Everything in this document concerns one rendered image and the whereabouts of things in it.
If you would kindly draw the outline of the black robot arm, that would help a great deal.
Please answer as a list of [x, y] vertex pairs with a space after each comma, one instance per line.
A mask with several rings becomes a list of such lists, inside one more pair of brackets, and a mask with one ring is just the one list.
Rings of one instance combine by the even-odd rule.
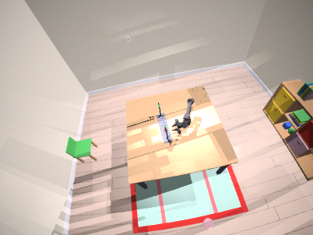
[[179, 128], [181, 126], [182, 126], [182, 128], [187, 128], [187, 126], [191, 125], [190, 123], [192, 122], [190, 115], [191, 115], [192, 104], [194, 103], [194, 99], [189, 98], [187, 103], [188, 103], [188, 107], [187, 107], [186, 114], [183, 117], [183, 122], [182, 122], [183, 124], [181, 124], [181, 122], [179, 122], [179, 121], [175, 122], [176, 126], [178, 126]]

